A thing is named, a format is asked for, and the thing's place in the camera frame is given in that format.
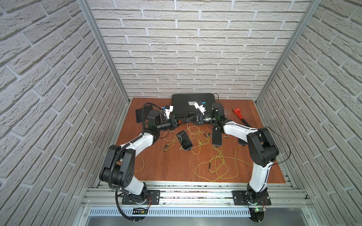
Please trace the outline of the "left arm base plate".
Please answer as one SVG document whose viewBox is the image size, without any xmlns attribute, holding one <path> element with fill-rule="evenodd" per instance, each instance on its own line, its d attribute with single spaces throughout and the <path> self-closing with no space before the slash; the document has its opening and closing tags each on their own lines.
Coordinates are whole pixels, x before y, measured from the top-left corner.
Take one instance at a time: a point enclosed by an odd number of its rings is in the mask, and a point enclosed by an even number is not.
<svg viewBox="0 0 362 226">
<path fill-rule="evenodd" d="M 142 192 L 140 195 L 132 193 L 123 195 L 122 205 L 158 205 L 160 199 L 160 190 L 148 190 L 146 193 Z"/>
</svg>

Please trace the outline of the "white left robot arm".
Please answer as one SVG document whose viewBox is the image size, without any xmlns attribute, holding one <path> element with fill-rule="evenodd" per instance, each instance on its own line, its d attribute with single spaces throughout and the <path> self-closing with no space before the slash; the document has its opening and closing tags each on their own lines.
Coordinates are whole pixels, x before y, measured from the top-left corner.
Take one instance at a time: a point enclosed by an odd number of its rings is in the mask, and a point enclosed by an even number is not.
<svg viewBox="0 0 362 226">
<path fill-rule="evenodd" d="M 135 158 L 146 148 L 157 142 L 161 131 L 174 130 L 187 120 L 171 116 L 156 125 L 142 123 L 141 133 L 133 140 L 121 145 L 111 145 L 99 173 L 99 180 L 106 182 L 112 190 L 124 192 L 140 202 L 147 198 L 147 185 L 134 176 Z"/>
</svg>

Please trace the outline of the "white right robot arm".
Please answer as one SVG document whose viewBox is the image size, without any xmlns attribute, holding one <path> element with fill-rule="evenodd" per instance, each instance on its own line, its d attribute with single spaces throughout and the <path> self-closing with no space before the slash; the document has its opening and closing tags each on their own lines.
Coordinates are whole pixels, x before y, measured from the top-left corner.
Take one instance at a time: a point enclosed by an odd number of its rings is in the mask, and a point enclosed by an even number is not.
<svg viewBox="0 0 362 226">
<path fill-rule="evenodd" d="M 253 172 L 248 184 L 248 192 L 251 195 L 261 195 L 267 191 L 270 168 L 279 155 L 279 149 L 272 136 L 272 129 L 267 127 L 252 128 L 226 119 L 225 116 L 215 115 L 195 114 L 185 121 L 197 125 L 212 124 L 216 131 L 245 141 L 253 161 Z"/>
</svg>

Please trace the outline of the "blue-edged smartphone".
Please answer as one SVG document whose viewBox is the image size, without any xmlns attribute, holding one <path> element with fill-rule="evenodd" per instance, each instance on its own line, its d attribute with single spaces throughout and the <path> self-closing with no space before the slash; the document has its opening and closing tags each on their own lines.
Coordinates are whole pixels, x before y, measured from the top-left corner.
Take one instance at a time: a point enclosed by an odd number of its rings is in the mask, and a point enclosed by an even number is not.
<svg viewBox="0 0 362 226">
<path fill-rule="evenodd" d="M 181 148 L 185 151 L 191 150 L 191 148 L 193 147 L 193 144 L 189 138 L 189 136 L 187 135 L 186 131 L 180 131 L 179 133 L 177 133 L 177 138 L 181 143 Z"/>
</svg>

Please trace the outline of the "grey-edged large smartphone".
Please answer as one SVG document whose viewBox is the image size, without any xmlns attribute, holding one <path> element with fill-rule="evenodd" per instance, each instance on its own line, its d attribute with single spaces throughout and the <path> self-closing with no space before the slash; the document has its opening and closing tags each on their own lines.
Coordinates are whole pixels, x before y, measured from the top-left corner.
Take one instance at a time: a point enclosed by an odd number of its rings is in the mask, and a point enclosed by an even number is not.
<svg viewBox="0 0 362 226">
<path fill-rule="evenodd" d="M 213 128 L 212 131 L 212 145 L 221 146 L 222 145 L 222 132 L 218 128 Z"/>
</svg>

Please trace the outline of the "black smartphone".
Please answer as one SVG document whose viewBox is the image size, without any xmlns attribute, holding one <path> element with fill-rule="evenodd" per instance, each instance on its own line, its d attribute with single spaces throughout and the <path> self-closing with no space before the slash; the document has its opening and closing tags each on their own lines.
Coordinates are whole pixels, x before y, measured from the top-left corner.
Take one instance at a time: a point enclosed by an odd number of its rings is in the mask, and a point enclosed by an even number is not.
<svg viewBox="0 0 362 226">
<path fill-rule="evenodd" d="M 144 107 L 144 115 L 145 115 L 145 117 L 147 117 L 149 115 L 150 111 L 152 111 L 152 110 L 153 110 L 153 105 L 146 105 Z"/>
</svg>

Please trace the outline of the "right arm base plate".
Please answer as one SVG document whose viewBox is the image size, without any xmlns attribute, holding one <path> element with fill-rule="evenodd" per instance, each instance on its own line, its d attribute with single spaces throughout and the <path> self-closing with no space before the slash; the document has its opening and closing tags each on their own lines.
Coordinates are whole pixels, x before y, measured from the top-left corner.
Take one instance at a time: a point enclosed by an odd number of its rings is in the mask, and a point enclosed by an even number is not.
<svg viewBox="0 0 362 226">
<path fill-rule="evenodd" d="M 253 190 L 236 190 L 232 191 L 234 205 L 262 205 L 270 206 L 271 200 L 267 188 L 262 192 L 255 193 Z"/>
</svg>

